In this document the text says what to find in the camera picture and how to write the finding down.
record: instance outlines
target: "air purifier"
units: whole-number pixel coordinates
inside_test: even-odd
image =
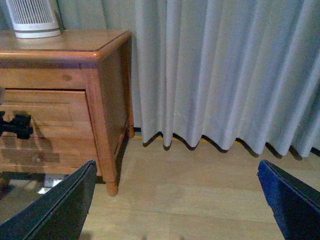
[[[46,38],[61,34],[49,0],[6,0],[15,36]]]

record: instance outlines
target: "white curtain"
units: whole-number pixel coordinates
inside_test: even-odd
[[[320,149],[319,0],[58,0],[67,29],[133,32],[143,142],[202,135],[261,154]]]

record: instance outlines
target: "wooden nightstand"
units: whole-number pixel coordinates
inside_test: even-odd
[[[29,114],[34,128],[28,140],[0,137],[0,172],[70,174],[94,159],[116,195],[115,160],[127,129],[134,136],[130,58],[129,31],[66,30],[37,39],[0,32],[0,111],[7,121]]]

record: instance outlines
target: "drawer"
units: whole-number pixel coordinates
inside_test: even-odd
[[[70,174],[89,159],[96,160],[101,176],[93,140],[0,138],[0,172]]]
[[[84,91],[7,90],[0,111],[5,121],[15,114],[31,115],[32,138],[94,139]]]
[[[86,89],[80,67],[70,67],[47,65],[23,68],[0,63],[0,84],[8,89]]]

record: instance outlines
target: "wooden floor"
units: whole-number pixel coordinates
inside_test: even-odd
[[[122,161],[119,193],[96,184],[81,240],[283,240],[257,177],[267,159],[320,190],[320,158],[276,158],[267,148],[254,157],[235,142],[227,153],[208,142],[188,150],[177,140],[143,147],[131,139]],[[0,222],[39,196],[41,183],[12,180],[0,200]]]

